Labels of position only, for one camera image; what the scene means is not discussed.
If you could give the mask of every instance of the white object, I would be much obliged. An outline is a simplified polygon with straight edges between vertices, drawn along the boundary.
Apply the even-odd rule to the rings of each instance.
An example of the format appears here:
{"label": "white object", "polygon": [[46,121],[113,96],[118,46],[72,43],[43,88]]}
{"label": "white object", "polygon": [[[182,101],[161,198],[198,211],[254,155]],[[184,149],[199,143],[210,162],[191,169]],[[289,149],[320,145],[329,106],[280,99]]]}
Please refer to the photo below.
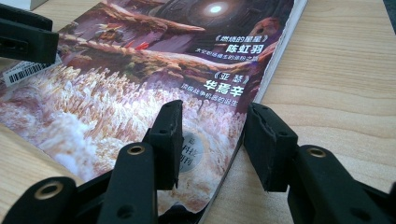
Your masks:
{"label": "white object", "polygon": [[1,4],[24,10],[33,10],[48,0],[0,0]]}

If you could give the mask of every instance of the gray circular sticker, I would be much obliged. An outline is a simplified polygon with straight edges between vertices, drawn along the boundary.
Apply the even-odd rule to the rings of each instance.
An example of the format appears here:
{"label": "gray circular sticker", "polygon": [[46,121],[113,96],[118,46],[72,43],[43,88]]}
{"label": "gray circular sticker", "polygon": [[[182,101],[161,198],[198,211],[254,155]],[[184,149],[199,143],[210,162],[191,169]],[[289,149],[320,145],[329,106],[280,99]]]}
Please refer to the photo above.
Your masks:
{"label": "gray circular sticker", "polygon": [[183,132],[184,142],[180,157],[180,172],[192,170],[201,161],[204,155],[204,144],[198,135]]}

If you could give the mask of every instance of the wooden table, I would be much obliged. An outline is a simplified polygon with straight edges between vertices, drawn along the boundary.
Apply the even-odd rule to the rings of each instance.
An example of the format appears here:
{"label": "wooden table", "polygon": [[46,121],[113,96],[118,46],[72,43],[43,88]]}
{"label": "wooden table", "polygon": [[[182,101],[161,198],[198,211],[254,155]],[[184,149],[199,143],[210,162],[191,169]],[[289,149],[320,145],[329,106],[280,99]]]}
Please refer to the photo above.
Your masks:
{"label": "wooden table", "polygon": [[[49,0],[35,13],[59,30],[96,2]],[[382,0],[310,0],[262,103],[300,145],[326,147],[356,179],[388,192],[396,180],[396,36]],[[1,219],[35,182],[71,176],[3,125],[0,153]],[[241,149],[205,223],[290,223],[286,200],[264,192]]]}

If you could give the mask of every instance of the magazine cover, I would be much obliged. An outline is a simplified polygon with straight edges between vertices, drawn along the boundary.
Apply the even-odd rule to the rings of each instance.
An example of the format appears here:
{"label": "magazine cover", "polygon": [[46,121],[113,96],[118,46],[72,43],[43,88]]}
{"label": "magazine cover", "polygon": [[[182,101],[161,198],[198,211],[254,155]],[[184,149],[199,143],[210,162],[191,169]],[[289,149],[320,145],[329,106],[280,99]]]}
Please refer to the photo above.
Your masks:
{"label": "magazine cover", "polygon": [[230,166],[248,104],[272,75],[265,71],[293,5],[103,0],[59,32],[58,64],[3,72],[0,121],[88,181],[143,139],[163,104],[180,99],[178,188],[158,191],[158,209],[198,214]]}

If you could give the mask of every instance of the barcode label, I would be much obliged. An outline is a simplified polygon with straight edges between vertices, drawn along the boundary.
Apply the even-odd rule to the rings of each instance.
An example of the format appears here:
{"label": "barcode label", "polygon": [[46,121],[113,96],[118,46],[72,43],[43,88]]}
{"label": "barcode label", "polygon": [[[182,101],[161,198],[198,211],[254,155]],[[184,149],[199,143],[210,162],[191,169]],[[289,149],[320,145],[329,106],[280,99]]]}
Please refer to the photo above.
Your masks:
{"label": "barcode label", "polygon": [[61,62],[62,60],[59,55],[56,55],[55,63],[21,62],[3,74],[3,80],[0,79],[0,84],[6,83],[6,86],[9,87],[15,83],[26,79],[27,77],[34,76],[39,72],[50,69],[51,67],[58,65]]}

